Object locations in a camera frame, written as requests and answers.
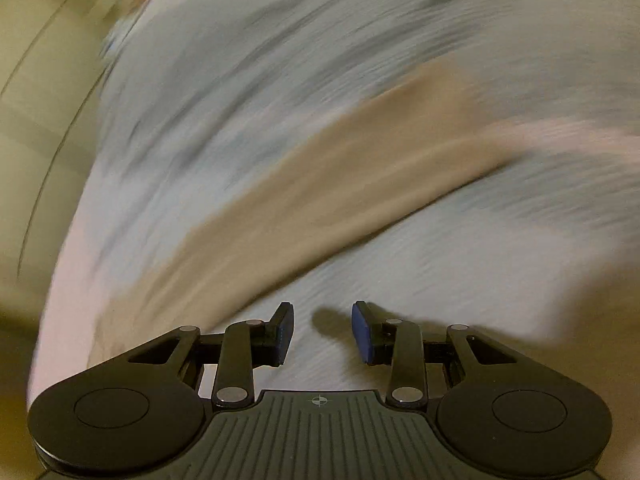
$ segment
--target brown cloth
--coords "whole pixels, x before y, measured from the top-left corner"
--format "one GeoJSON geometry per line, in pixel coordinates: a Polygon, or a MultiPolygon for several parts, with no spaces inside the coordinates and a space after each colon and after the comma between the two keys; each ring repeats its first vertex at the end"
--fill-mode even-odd
{"type": "Polygon", "coordinates": [[[181,325],[211,330],[276,286],[517,153],[448,60],[419,66],[292,150],[98,319],[89,365],[181,325]]]}

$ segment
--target crosshair symbol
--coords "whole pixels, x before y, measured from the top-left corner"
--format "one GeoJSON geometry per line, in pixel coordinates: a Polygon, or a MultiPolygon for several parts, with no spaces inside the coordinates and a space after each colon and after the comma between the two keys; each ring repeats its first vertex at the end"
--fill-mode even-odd
{"type": "Polygon", "coordinates": [[[329,399],[323,397],[322,395],[318,395],[311,399],[311,402],[314,403],[318,408],[322,408],[326,403],[329,402],[329,399]]]}

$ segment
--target brown towel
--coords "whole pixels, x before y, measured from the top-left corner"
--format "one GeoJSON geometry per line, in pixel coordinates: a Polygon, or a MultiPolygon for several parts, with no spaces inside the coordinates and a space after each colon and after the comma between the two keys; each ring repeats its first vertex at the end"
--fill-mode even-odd
{"type": "Polygon", "coordinates": [[[422,65],[289,153],[112,301],[89,365],[177,326],[211,330],[516,152],[494,135],[449,61],[422,65]]]}

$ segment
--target ribbed gray plate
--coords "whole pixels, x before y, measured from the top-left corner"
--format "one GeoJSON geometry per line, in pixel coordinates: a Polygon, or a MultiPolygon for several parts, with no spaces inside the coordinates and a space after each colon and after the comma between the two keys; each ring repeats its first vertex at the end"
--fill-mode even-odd
{"type": "MultiPolygon", "coordinates": [[[[47,480],[64,478],[46,475],[47,480]]],[[[140,480],[494,480],[453,456],[417,413],[374,392],[265,392],[216,415],[199,442],[140,480]]],[[[574,480],[597,480],[582,473],[574,480]]]]}

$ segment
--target gray blanket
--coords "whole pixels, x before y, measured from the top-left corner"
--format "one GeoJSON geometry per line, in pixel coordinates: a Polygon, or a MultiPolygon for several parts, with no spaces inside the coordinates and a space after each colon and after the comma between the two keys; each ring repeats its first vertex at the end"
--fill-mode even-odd
{"type": "Polygon", "coordinates": [[[350,339],[356,300],[431,330],[476,324],[603,395],[604,472],[637,478],[639,52],[640,0],[152,0],[102,90],[78,209],[90,272],[124,290],[293,146],[451,54],[498,120],[551,148],[241,312],[296,307],[286,366],[257,370],[257,388],[383,389],[350,339]]]}

